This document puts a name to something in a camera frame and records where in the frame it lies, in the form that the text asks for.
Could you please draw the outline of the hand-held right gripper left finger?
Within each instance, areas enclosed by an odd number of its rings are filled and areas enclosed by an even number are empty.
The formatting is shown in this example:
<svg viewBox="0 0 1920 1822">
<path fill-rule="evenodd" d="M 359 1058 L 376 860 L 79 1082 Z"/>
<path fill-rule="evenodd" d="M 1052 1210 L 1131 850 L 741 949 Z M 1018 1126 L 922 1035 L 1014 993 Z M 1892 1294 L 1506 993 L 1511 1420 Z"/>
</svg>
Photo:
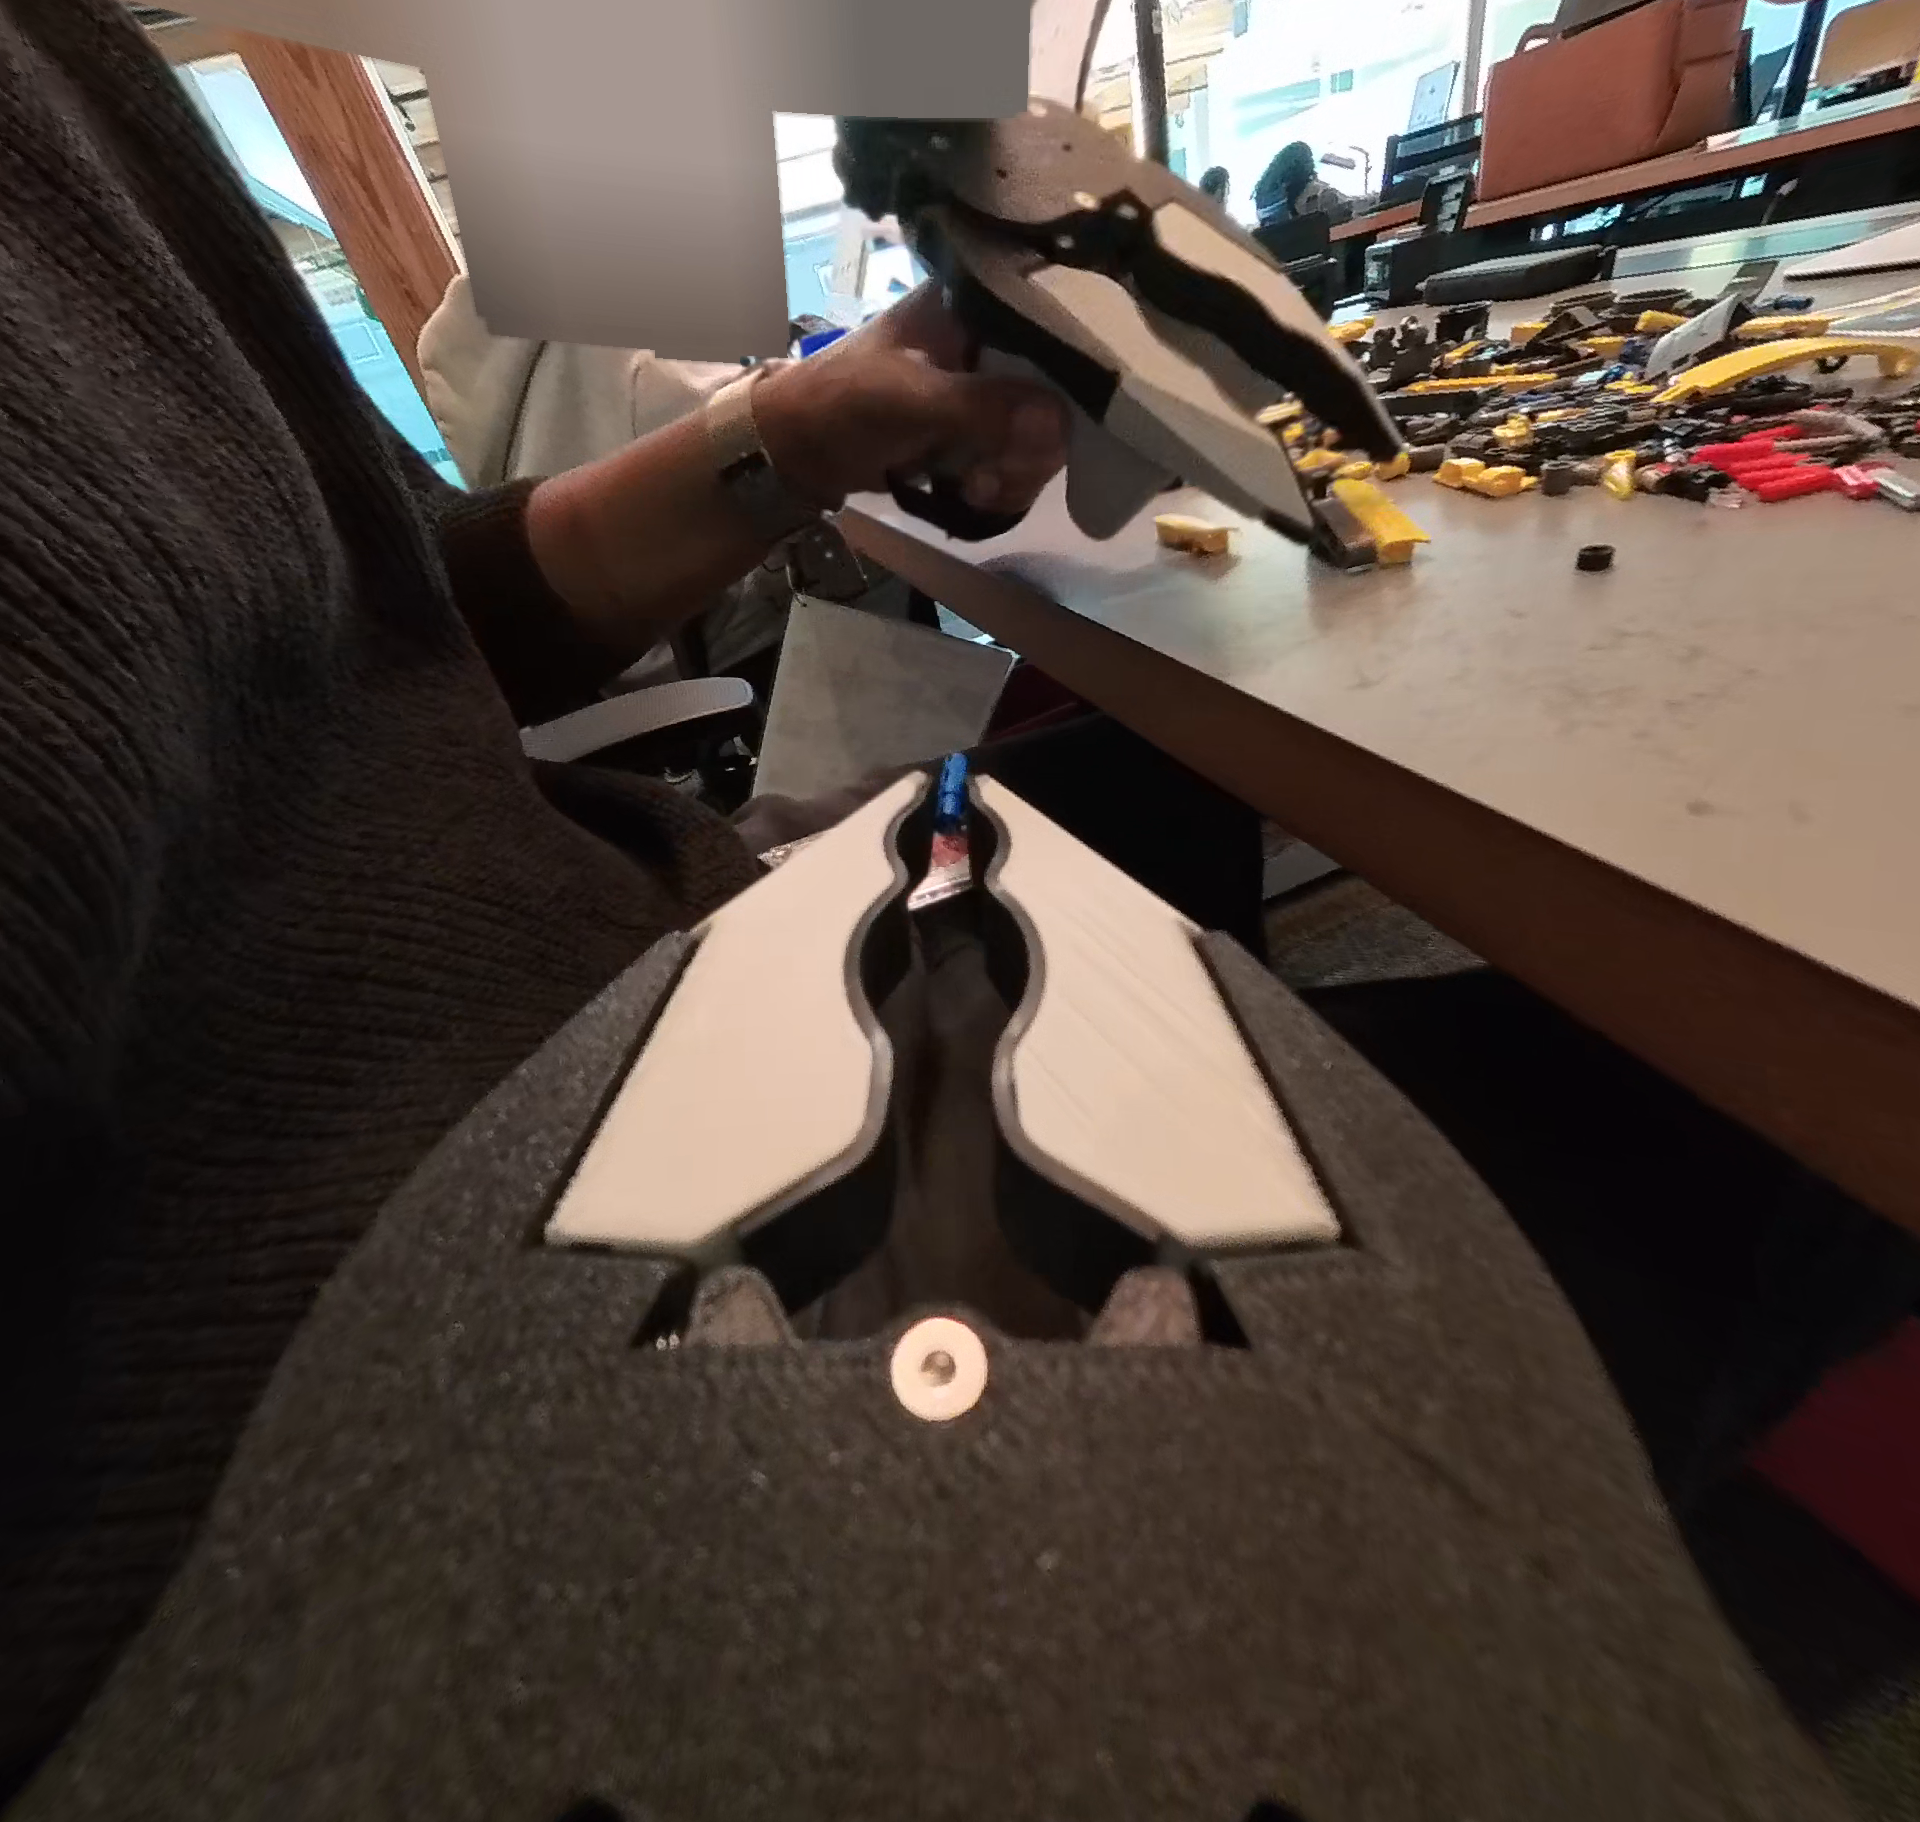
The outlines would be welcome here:
<svg viewBox="0 0 1920 1822">
<path fill-rule="evenodd" d="M 898 839 L 927 799 L 895 779 L 693 935 L 546 1246 L 726 1257 L 872 1155 L 895 1054 L 861 952 L 919 880 Z"/>
</svg>

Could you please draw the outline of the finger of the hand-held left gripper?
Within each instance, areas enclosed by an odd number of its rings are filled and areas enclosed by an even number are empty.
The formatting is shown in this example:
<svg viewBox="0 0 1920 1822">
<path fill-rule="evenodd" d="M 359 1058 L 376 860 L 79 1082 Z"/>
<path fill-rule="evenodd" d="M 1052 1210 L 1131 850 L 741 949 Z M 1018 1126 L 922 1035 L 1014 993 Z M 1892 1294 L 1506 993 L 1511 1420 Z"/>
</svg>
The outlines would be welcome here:
<svg viewBox="0 0 1920 1822">
<path fill-rule="evenodd" d="M 1114 380 L 1107 407 L 1086 410 L 1069 437 L 1066 504 L 1086 537 L 1117 537 L 1175 486 L 1280 535 L 1309 537 L 1309 495 L 1261 420 L 1280 403 L 1280 386 L 1114 278 L 1052 265 L 1029 281 Z"/>
<path fill-rule="evenodd" d="M 1302 292 L 1213 202 L 1117 201 L 1117 278 L 1142 304 L 1216 335 L 1280 386 L 1270 410 L 1295 403 L 1330 447 L 1381 466 L 1404 451 L 1402 434 Z"/>
</svg>

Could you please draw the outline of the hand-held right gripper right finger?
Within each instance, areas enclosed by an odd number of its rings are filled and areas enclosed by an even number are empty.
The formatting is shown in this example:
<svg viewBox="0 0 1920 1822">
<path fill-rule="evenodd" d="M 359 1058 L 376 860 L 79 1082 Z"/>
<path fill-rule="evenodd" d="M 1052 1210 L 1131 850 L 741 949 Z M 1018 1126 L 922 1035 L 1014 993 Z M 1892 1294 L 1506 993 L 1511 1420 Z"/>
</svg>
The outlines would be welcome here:
<svg viewBox="0 0 1920 1822">
<path fill-rule="evenodd" d="M 1203 932 L 997 779 L 971 779 L 980 892 L 1020 993 L 991 1106 L 1020 1164 L 1188 1257 L 1334 1246 L 1341 1223 Z"/>
</svg>

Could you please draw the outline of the person's left forearm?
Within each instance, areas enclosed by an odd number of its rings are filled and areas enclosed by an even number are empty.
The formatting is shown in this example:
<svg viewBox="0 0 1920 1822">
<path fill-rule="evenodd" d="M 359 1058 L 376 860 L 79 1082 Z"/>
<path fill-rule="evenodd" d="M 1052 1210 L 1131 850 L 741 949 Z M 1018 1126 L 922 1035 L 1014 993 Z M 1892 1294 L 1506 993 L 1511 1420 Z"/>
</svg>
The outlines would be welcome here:
<svg viewBox="0 0 1920 1822">
<path fill-rule="evenodd" d="M 523 521 L 543 587 L 615 668 L 697 621 L 773 548 L 721 481 L 704 410 L 541 480 Z"/>
</svg>

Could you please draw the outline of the grey wrist band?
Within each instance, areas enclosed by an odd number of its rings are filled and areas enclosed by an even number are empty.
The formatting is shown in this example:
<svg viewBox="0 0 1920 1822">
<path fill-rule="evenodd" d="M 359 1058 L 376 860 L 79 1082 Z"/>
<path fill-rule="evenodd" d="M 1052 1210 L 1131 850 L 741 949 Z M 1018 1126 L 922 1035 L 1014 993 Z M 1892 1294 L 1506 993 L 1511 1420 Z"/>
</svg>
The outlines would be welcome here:
<svg viewBox="0 0 1920 1822">
<path fill-rule="evenodd" d="M 756 429 L 756 386 L 779 368 L 780 362 L 744 366 L 706 396 L 702 410 L 717 486 L 768 551 L 811 531 L 825 515 L 787 484 Z"/>
</svg>

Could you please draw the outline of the pile of toy building parts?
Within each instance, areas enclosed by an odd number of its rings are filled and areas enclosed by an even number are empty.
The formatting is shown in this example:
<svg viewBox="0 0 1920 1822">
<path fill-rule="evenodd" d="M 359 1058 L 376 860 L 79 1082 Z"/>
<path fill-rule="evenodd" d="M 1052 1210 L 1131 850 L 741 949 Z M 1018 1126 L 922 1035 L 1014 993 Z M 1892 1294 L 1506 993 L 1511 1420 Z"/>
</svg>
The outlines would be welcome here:
<svg viewBox="0 0 1920 1822">
<path fill-rule="evenodd" d="M 1675 376 L 1647 381 L 1649 348 L 1727 294 L 1744 296 L 1755 317 L 1725 353 L 1776 338 L 1916 333 L 1913 284 L 1829 304 L 1758 296 L 1753 281 L 1714 297 L 1593 289 L 1523 304 L 1506 323 L 1488 303 L 1377 314 L 1336 323 L 1331 338 L 1395 420 L 1395 461 L 1365 465 L 1330 447 L 1295 403 L 1263 423 L 1317 491 L 1341 475 L 1427 475 L 1482 499 L 1593 489 L 1620 502 L 1737 509 L 1835 498 L 1913 510 L 1916 372 L 1881 380 L 1870 362 L 1817 364 L 1691 404 L 1652 403 Z"/>
</svg>

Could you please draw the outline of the white paper card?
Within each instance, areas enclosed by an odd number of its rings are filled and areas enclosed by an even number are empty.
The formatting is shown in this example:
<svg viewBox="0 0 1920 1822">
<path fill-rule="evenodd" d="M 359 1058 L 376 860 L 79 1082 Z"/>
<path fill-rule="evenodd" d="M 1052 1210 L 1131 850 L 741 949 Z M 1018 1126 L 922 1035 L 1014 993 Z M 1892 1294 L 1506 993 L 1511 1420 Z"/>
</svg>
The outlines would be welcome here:
<svg viewBox="0 0 1920 1822">
<path fill-rule="evenodd" d="M 817 799 L 969 751 L 1014 668 L 997 643 L 797 598 L 751 798 Z"/>
</svg>

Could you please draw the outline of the brown bag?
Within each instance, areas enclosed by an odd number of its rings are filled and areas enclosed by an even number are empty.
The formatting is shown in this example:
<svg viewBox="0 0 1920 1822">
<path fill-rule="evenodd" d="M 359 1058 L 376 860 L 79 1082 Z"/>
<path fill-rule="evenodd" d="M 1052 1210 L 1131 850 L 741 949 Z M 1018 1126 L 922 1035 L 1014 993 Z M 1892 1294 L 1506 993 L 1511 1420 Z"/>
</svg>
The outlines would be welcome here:
<svg viewBox="0 0 1920 1822">
<path fill-rule="evenodd" d="M 1525 31 L 1485 83 L 1481 202 L 1701 145 L 1734 130 L 1747 0 L 1656 0 L 1577 33 Z"/>
</svg>

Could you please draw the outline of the long wooden desk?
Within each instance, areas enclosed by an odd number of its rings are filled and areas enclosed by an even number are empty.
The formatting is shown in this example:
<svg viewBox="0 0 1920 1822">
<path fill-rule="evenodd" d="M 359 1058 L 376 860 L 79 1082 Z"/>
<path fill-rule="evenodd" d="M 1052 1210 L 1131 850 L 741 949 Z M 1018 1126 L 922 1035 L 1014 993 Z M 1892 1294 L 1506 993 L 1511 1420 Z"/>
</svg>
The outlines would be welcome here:
<svg viewBox="0 0 1920 1822">
<path fill-rule="evenodd" d="M 1918 93 L 1755 125 L 1711 145 L 1476 202 L 1443 245 L 1467 259 L 1559 239 L 1674 239 L 1737 224 L 1816 223 L 1918 201 Z"/>
</svg>

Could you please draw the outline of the blue grey toy panel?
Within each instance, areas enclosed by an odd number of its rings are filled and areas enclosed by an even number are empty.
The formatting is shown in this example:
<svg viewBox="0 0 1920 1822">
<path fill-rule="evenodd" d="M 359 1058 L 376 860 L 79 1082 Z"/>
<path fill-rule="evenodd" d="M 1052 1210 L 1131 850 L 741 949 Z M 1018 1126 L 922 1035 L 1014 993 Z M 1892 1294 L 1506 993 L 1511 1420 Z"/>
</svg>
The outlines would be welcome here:
<svg viewBox="0 0 1920 1822">
<path fill-rule="evenodd" d="M 1725 353 L 1739 327 L 1753 317 L 1753 307 L 1739 294 L 1727 294 L 1714 299 L 1697 315 L 1668 328 L 1649 348 L 1645 380 L 1653 381 L 1665 376 L 1678 376 L 1694 364 L 1711 359 L 1715 350 Z"/>
</svg>

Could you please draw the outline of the grey jacket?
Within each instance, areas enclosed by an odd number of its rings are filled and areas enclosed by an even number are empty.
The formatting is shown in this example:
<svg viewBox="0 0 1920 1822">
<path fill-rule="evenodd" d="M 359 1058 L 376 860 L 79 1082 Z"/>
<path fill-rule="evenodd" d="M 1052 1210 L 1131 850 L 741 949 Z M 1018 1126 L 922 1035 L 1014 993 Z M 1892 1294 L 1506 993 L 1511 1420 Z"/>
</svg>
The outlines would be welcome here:
<svg viewBox="0 0 1920 1822">
<path fill-rule="evenodd" d="M 455 274 L 420 330 L 423 403 L 468 489 L 588 466 L 698 409 L 739 364 L 495 335 Z"/>
</svg>

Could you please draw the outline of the person's legs in dark trousers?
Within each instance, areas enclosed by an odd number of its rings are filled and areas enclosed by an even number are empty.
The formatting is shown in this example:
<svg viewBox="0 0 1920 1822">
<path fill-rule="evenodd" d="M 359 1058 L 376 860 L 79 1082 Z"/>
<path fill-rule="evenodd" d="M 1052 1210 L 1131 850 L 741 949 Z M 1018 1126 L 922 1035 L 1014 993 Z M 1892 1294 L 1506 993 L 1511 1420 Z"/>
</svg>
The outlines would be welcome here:
<svg viewBox="0 0 1920 1822">
<path fill-rule="evenodd" d="M 1274 835 L 1092 710 L 969 755 L 1206 930 L 1231 935 L 1451 1140 L 1537 1250 L 1675 1519 L 1837 1611 L 1885 1580 L 1747 1466 L 1845 1361 L 1916 1319 L 1916 1239 L 1334 871 L 1261 890 Z"/>
</svg>

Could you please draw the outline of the large yellow curved panel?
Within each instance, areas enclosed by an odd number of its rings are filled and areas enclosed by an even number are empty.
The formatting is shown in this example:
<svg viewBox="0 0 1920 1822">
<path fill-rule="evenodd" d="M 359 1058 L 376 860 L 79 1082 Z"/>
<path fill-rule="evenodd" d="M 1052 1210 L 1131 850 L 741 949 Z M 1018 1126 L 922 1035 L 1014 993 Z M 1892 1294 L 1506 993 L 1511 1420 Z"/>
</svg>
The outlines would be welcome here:
<svg viewBox="0 0 1920 1822">
<path fill-rule="evenodd" d="M 1881 380 L 1900 380 L 1918 366 L 1918 333 L 1776 338 L 1731 348 L 1679 372 L 1652 403 L 1679 407 L 1739 388 L 1750 380 L 1785 376 L 1817 364 L 1870 362 Z"/>
</svg>

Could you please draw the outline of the red fabric object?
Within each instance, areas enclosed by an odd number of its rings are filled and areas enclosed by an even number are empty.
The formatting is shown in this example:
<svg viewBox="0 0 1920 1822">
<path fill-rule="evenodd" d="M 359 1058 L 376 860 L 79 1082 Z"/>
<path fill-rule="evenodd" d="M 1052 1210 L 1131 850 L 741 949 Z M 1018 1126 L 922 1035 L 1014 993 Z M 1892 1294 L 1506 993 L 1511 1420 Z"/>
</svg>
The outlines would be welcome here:
<svg viewBox="0 0 1920 1822">
<path fill-rule="evenodd" d="M 1747 1466 L 1918 1603 L 1918 1321 L 1831 1369 Z"/>
</svg>

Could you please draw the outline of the wooden door frame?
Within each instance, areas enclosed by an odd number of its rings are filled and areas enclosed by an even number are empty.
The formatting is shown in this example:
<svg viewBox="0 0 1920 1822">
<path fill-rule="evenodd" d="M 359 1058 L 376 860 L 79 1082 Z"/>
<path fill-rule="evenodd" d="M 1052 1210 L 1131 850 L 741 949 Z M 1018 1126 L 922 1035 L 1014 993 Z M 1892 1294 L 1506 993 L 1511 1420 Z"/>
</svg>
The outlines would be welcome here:
<svg viewBox="0 0 1920 1822">
<path fill-rule="evenodd" d="M 356 53 L 253 31 L 232 31 L 232 51 L 374 317 L 420 377 L 420 335 L 463 262 L 381 79 Z"/>
</svg>

